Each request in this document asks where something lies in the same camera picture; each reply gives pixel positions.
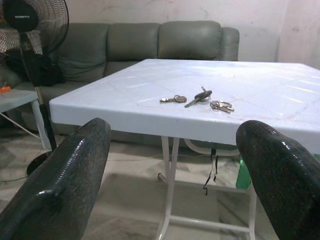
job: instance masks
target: sofa armrest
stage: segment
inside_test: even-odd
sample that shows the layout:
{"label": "sofa armrest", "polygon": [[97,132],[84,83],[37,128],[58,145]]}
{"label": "sofa armrest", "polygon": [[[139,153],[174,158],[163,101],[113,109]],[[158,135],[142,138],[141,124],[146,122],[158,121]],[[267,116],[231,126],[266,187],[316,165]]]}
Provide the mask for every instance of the sofa armrest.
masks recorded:
{"label": "sofa armrest", "polygon": [[11,88],[22,83],[22,79],[5,64],[0,64],[0,79],[3,82],[6,82]]}
{"label": "sofa armrest", "polygon": [[219,60],[238,61],[239,31],[232,27],[222,27]]}

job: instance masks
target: white wall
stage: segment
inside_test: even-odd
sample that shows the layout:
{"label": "white wall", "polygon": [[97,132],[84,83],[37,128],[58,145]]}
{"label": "white wall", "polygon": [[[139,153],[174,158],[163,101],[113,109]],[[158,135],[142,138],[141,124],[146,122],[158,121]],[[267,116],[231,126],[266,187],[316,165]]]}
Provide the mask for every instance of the white wall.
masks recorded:
{"label": "white wall", "polygon": [[290,0],[278,60],[320,69],[320,0]]}
{"label": "white wall", "polygon": [[70,21],[78,23],[217,21],[240,31],[240,61],[259,62],[276,59],[288,1],[66,0]]}

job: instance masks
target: white table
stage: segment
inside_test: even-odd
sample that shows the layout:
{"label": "white table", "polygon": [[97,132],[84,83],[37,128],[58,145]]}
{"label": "white table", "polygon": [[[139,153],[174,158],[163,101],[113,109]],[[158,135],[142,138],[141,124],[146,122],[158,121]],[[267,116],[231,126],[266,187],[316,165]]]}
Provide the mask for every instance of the white table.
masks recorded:
{"label": "white table", "polygon": [[31,103],[36,126],[41,138],[42,147],[44,149],[50,149],[50,142],[46,135],[44,121],[39,109],[38,96],[36,92],[11,89],[8,92],[0,93],[0,113],[9,111],[27,103]]}
{"label": "white table", "polygon": [[[159,100],[183,95],[192,100],[201,86],[212,100],[235,112],[214,111],[209,102],[189,108]],[[259,120],[320,153],[320,71],[303,64],[148,59],[50,101],[55,123],[83,125],[94,117],[113,130],[162,136],[168,194],[158,239],[169,221],[250,233],[255,238],[256,195],[250,191],[249,227],[171,215],[179,139],[236,145],[236,131]],[[174,138],[171,162],[168,137]]]}

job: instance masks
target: gray leather sofa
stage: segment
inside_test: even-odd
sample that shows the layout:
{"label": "gray leather sofa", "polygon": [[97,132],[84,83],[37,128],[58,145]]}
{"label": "gray leather sofa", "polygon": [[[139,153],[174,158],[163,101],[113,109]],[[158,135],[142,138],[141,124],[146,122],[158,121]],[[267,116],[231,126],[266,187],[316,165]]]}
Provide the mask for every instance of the gray leather sofa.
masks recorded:
{"label": "gray leather sofa", "polygon": [[[46,103],[88,83],[145,59],[187,59],[237,61],[239,32],[221,27],[214,21],[172,21],[159,23],[72,23],[66,39],[54,54],[66,83],[51,87],[42,86]],[[33,90],[30,82],[23,82],[5,66],[0,67],[1,77],[11,87]],[[24,105],[8,115],[36,130],[31,106]],[[77,126],[54,124],[59,134],[69,134]],[[151,136],[113,132],[119,141],[151,143],[160,141]]]}

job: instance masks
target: tiled floor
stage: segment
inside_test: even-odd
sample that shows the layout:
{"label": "tiled floor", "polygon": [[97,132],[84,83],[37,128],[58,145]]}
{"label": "tiled floor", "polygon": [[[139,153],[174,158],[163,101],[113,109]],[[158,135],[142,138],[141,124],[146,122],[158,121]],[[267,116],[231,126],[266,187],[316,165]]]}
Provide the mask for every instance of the tiled floor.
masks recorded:
{"label": "tiled floor", "polygon": [[[63,137],[57,136],[57,139],[60,142]],[[39,139],[18,129],[0,128],[0,211],[26,180],[23,177],[28,163],[42,152]],[[248,195],[216,192],[212,189],[209,189],[208,196],[204,195],[202,185],[207,180],[210,168],[208,156],[200,156],[185,148],[180,150],[176,178],[201,185],[177,184],[173,213],[244,225],[248,218]],[[236,160],[220,158],[217,184],[233,187],[238,169],[239,163]],[[166,196],[166,185],[157,179],[159,172],[163,172],[160,147],[113,142],[101,189],[83,239],[154,239]],[[238,232],[170,224],[165,239],[246,240],[249,237]],[[256,239],[278,239],[259,202]]]}

